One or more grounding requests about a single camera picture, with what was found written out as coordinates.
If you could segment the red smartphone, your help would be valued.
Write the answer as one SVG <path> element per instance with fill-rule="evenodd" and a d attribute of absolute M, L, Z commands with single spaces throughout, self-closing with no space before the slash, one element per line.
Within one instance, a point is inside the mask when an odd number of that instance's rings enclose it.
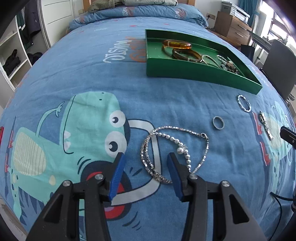
<path fill-rule="evenodd" d="M 1 126 L 0 127 L 0 145 L 1 145 L 1 142 L 2 142 L 2 138 L 3 138 L 3 133 L 4 133 L 4 127 Z"/>

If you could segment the green jewelry tray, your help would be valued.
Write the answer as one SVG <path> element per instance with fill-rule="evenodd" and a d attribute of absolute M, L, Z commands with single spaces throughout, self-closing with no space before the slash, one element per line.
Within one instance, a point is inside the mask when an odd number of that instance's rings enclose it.
<path fill-rule="evenodd" d="M 204 38 L 145 31 L 147 76 L 197 80 L 258 94 L 260 81 L 229 48 Z"/>

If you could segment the amber orange bangle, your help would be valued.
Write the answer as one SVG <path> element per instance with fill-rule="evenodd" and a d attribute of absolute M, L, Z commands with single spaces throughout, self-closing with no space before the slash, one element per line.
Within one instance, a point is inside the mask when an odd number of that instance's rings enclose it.
<path fill-rule="evenodd" d="M 163 40 L 162 42 L 162 51 L 170 57 L 173 57 L 175 53 L 179 54 L 191 50 L 192 45 L 188 42 L 177 40 Z"/>

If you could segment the thin silver bangle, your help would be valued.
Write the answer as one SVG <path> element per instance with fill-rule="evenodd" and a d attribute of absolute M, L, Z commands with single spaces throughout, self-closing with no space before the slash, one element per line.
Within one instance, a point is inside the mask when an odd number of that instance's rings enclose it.
<path fill-rule="evenodd" d="M 220 65 L 209 55 L 202 55 L 201 56 L 202 62 L 205 63 L 206 65 L 212 65 L 212 66 L 216 66 L 217 68 L 220 67 Z"/>

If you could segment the dark brown bangle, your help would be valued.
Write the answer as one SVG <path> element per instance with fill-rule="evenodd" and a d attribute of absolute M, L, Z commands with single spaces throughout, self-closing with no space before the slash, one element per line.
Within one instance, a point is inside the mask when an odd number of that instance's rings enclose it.
<path fill-rule="evenodd" d="M 192 49 L 177 49 L 172 50 L 172 56 L 178 60 L 184 60 L 194 63 L 202 62 L 201 55 Z"/>

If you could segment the blue dinosaur bed sheet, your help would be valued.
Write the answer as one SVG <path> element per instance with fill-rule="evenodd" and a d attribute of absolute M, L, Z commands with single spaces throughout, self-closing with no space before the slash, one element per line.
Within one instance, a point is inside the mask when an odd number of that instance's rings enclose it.
<path fill-rule="evenodd" d="M 140 161 L 147 134 L 184 143 L 204 180 L 228 180 L 267 238 L 292 216 L 295 150 L 280 136 L 293 127 L 284 100 L 258 68 L 239 57 L 260 81 L 256 95 L 231 87 L 146 74 L 145 30 L 183 32 L 220 43 L 203 27 L 182 20 L 131 17 L 89 23 L 49 49 L 24 76 L 1 117 L 1 196 L 28 232 L 64 180 L 85 181 L 125 153 L 118 195 L 105 207 L 113 240 L 180 240 L 188 205 Z M 273 136 L 259 120 L 262 111 Z"/>

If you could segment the blue folded duvet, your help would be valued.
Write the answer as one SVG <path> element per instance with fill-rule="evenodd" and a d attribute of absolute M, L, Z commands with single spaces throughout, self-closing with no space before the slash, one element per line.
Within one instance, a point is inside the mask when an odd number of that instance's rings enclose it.
<path fill-rule="evenodd" d="M 68 31 L 71 32 L 76 28 L 97 21 L 128 17 L 168 18 L 188 21 L 190 23 L 198 24 L 204 28 L 208 27 L 206 18 L 197 8 L 188 4 L 178 4 L 177 6 L 118 6 L 113 9 L 95 11 L 72 20 L 69 23 Z"/>

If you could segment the white printer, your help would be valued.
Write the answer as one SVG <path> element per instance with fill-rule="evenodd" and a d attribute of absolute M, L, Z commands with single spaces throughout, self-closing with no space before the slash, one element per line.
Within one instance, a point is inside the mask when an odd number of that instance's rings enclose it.
<path fill-rule="evenodd" d="M 235 16 L 245 23 L 247 23 L 250 18 L 250 15 L 247 12 L 229 1 L 221 2 L 221 12 Z"/>

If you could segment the wooden headboard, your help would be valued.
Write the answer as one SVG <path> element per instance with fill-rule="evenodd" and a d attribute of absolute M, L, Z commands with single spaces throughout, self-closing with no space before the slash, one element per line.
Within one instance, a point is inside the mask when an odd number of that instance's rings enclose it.
<path fill-rule="evenodd" d="M 92 4 L 92 0 L 83 0 L 83 8 L 85 12 L 88 11 L 91 4 Z"/>

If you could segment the wooden drawer cabinet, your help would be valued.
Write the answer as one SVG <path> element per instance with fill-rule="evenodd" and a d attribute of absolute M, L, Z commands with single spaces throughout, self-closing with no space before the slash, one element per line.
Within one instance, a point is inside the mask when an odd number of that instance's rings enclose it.
<path fill-rule="evenodd" d="M 214 31 L 236 46 L 247 45 L 252 28 L 239 18 L 218 11 Z"/>

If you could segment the white open wardrobe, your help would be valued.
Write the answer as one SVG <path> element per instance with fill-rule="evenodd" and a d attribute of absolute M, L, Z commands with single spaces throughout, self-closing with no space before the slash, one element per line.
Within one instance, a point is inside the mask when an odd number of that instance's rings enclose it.
<path fill-rule="evenodd" d="M 73 19 L 73 1 L 29 1 L 14 14 L 1 35 L 1 106 Z"/>

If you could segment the dark bag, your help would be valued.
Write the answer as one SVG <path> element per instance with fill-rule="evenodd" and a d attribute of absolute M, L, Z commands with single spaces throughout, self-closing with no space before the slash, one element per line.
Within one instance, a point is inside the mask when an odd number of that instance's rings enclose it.
<path fill-rule="evenodd" d="M 241 45 L 240 52 L 243 53 L 251 62 L 253 62 L 255 48 L 250 45 Z"/>

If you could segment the grey desk chair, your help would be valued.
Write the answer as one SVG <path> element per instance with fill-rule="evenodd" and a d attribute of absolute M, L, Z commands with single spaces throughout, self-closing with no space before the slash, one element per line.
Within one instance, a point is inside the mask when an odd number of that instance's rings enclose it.
<path fill-rule="evenodd" d="M 293 51 L 282 42 L 273 40 L 260 71 L 289 106 L 289 96 L 295 85 L 295 54 Z"/>

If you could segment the dark hanging clothes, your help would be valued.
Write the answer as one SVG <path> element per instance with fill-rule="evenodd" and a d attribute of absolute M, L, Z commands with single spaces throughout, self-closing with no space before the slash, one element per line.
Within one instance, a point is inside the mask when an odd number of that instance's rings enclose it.
<path fill-rule="evenodd" d="M 29 1 L 16 15 L 18 30 L 25 49 L 33 46 L 33 37 L 41 31 L 37 1 Z"/>

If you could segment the silver charm jewelry piece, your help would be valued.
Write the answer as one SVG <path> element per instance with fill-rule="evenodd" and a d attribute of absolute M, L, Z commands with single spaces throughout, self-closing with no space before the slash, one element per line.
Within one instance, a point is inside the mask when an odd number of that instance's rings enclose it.
<path fill-rule="evenodd" d="M 221 55 L 217 55 L 216 58 L 221 62 L 220 67 L 223 70 L 226 70 L 228 72 L 231 72 L 231 73 L 234 73 L 237 75 L 240 74 L 239 69 L 235 66 L 235 64 L 232 61 L 227 60 L 226 58 L 222 57 Z"/>

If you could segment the olive green jacket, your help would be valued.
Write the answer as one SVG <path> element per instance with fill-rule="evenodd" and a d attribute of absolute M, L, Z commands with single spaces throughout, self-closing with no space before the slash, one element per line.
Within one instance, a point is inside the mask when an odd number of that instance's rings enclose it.
<path fill-rule="evenodd" d="M 96 11 L 101 11 L 104 9 L 112 9 L 115 7 L 114 0 L 95 0 L 91 3 L 88 8 L 89 13 L 94 13 Z"/>

